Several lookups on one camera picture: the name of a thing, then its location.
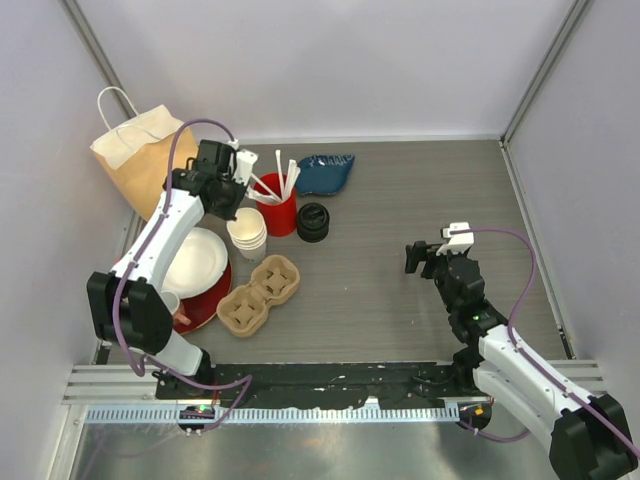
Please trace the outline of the stack of white paper cups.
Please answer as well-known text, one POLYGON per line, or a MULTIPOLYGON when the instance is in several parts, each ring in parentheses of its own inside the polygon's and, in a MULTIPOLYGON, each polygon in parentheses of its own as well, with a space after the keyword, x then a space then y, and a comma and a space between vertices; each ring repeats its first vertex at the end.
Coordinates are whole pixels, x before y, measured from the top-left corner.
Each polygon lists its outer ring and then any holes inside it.
POLYGON ((261 262, 266 256, 267 228, 262 214, 254 208, 236 211, 235 219, 226 223, 232 244, 250 262, 261 262))

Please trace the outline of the stack of black lids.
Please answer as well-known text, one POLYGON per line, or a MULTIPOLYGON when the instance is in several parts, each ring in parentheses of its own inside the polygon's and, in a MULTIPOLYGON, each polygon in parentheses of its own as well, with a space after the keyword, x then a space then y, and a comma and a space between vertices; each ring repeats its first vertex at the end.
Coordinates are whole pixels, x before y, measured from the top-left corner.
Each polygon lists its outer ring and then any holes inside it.
POLYGON ((317 243, 328 236, 330 214, 320 203, 307 203, 298 210, 296 223, 300 239, 308 243, 317 243))

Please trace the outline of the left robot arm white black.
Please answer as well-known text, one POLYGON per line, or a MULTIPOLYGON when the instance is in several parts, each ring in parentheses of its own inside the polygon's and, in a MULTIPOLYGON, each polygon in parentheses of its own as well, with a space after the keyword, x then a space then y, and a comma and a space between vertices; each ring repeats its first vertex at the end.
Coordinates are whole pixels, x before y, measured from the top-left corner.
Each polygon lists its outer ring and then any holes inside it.
POLYGON ((167 176, 168 184, 143 232, 108 273, 93 273, 87 293, 98 339, 117 344, 143 375, 152 363, 178 379, 190 398, 214 390, 209 354, 174 328, 177 310, 161 296, 166 273, 183 241, 207 214, 232 220, 249 182, 257 154, 233 142, 201 141, 186 167, 167 176))

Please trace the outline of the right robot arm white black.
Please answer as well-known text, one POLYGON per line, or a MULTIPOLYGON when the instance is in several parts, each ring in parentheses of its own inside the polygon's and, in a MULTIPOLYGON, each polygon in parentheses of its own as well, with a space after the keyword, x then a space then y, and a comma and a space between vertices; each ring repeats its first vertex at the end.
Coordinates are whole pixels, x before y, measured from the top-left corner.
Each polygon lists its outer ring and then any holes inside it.
POLYGON ((547 450, 560 479, 620 479, 639 466, 623 407, 596 396, 535 352, 486 298, 485 282, 469 245, 405 248, 405 271, 434 282, 454 336, 451 380, 465 395, 497 400, 547 450))

